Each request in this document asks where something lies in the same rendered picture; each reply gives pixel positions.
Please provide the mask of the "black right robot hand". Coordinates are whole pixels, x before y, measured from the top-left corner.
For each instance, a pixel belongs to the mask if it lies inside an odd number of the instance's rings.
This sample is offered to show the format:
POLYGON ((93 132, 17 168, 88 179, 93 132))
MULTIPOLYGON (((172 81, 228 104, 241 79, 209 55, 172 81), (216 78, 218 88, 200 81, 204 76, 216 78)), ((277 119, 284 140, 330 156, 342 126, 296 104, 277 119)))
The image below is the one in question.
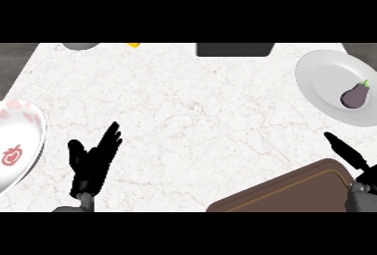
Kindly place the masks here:
POLYGON ((357 181, 370 185, 371 188, 377 190, 377 165, 368 165, 363 154, 332 132, 327 131, 324 136, 337 155, 346 160, 355 169, 363 170, 363 174, 357 177, 357 181))

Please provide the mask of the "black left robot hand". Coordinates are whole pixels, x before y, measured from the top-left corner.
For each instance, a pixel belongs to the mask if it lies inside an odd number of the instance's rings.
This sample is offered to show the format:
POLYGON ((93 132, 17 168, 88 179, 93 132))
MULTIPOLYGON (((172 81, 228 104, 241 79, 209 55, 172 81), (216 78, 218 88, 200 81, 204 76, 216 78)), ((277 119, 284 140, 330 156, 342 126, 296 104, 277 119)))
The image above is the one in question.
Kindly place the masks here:
POLYGON ((70 165, 74 170, 70 195, 74 198, 83 193, 89 193, 92 196, 99 194, 122 143, 120 124, 117 122, 113 122, 99 144, 91 150, 85 149, 77 139, 70 140, 70 165))

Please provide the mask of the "white plate with red print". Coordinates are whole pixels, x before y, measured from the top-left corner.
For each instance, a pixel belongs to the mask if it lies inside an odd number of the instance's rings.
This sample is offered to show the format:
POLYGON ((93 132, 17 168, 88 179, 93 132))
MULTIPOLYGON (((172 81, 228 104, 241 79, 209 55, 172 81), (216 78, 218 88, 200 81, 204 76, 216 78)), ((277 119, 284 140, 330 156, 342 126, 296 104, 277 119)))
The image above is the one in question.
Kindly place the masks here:
POLYGON ((28 101, 0 102, 0 196, 21 182, 40 159, 46 142, 46 118, 28 101))

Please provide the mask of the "purple eggplant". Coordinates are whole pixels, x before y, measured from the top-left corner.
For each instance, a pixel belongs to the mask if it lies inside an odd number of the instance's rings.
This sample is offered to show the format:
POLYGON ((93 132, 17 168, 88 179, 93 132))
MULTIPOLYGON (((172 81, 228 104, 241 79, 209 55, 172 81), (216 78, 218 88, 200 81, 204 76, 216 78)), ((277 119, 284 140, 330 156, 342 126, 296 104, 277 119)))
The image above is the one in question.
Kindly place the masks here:
POLYGON ((364 81, 348 90, 340 97, 340 103, 348 109, 360 109, 367 101, 370 86, 368 81, 364 81))

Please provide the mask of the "plain white round tray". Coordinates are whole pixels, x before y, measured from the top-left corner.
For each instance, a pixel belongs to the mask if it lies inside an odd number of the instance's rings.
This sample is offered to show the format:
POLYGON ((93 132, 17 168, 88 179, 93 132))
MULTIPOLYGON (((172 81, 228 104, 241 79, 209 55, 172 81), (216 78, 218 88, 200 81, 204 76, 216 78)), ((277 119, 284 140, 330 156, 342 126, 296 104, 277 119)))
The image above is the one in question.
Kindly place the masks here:
POLYGON ((352 126, 377 126, 377 71, 358 58, 333 50, 312 51, 298 61, 295 77, 302 95, 332 118, 352 126), (366 102, 351 109, 340 98, 363 82, 366 102))

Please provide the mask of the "brown wooden cutting board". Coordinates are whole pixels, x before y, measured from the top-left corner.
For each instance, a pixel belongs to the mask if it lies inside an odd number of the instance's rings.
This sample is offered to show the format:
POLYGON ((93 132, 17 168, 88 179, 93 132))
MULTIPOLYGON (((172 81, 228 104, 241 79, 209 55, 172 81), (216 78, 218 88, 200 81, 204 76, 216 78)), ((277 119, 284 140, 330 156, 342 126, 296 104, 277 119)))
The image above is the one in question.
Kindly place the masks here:
POLYGON ((215 202, 207 212, 345 212, 354 178, 343 164, 321 159, 215 202))

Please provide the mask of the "grey round object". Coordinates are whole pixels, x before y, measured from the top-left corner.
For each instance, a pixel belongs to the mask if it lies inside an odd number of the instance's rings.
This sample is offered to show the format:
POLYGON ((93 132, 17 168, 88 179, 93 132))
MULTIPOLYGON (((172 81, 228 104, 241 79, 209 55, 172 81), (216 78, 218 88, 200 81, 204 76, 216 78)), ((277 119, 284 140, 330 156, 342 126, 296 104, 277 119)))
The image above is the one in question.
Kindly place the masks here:
POLYGON ((62 43, 64 46, 74 51, 89 50, 99 45, 99 43, 62 43))

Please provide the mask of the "dark grey rectangular appliance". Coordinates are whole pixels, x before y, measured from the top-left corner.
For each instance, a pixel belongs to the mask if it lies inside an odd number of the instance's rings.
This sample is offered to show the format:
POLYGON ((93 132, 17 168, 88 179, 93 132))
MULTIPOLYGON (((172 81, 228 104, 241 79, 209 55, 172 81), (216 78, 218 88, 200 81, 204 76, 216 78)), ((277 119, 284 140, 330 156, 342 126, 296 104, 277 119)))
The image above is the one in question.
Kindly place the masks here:
POLYGON ((195 54, 200 57, 266 57, 274 43, 198 43, 195 54))

